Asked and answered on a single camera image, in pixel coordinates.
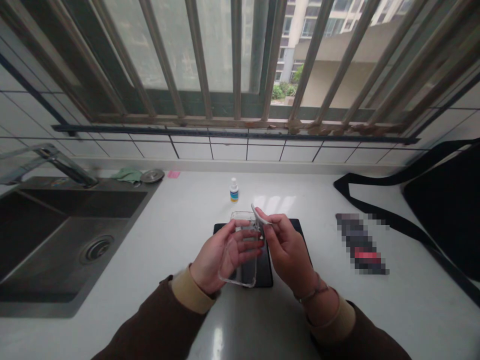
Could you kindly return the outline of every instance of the black bag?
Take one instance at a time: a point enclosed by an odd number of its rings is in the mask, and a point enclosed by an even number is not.
[[[433,167],[465,145],[471,146]],[[479,145],[480,138],[445,141],[392,176],[373,178],[348,173],[333,185],[359,210],[421,242],[480,307],[480,289],[468,279],[480,281]],[[403,188],[403,197],[428,234],[411,221],[350,195],[349,184],[391,186],[410,180]]]

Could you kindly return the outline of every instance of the person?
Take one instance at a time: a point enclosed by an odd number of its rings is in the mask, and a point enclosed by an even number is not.
[[[321,359],[410,359],[386,332],[343,299],[314,271],[302,235],[284,214],[260,216],[272,223],[263,228],[273,267],[301,300],[311,336]],[[242,241],[253,234],[247,220],[231,220],[201,248],[193,263],[173,278],[168,276],[113,336],[93,360],[185,359],[214,305],[224,282],[219,268],[233,273],[261,253],[263,241]],[[228,256],[223,259],[226,244]]]

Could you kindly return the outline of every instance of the green cloth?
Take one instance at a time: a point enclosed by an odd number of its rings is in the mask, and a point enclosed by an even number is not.
[[[120,169],[119,172],[111,176],[112,179],[117,179],[118,181],[126,181],[128,183],[136,183],[140,181],[142,173],[138,170],[135,170],[131,167],[124,167]]]

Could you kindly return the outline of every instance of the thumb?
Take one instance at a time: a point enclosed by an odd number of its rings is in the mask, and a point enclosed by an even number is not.
[[[263,232],[265,233],[265,239],[268,246],[270,247],[270,252],[273,257],[278,257],[285,253],[284,249],[280,245],[279,239],[277,237],[277,234],[275,234],[272,225],[264,225]]]

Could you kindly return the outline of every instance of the hand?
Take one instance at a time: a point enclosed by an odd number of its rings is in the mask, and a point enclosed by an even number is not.
[[[203,244],[198,256],[190,266],[193,281],[207,295],[220,290],[225,282],[219,279],[219,269],[224,278],[228,277],[241,264],[258,257],[264,245],[263,241],[242,241],[245,238],[256,237],[259,233],[253,230],[235,232],[235,228],[249,226],[248,220],[230,220],[215,235]],[[228,256],[223,263],[222,258],[228,245]]]
[[[296,298],[307,296],[318,286],[318,278],[302,235],[295,231],[285,214],[267,216],[259,207],[255,209],[263,219],[273,224],[264,225],[263,231],[276,273]]]

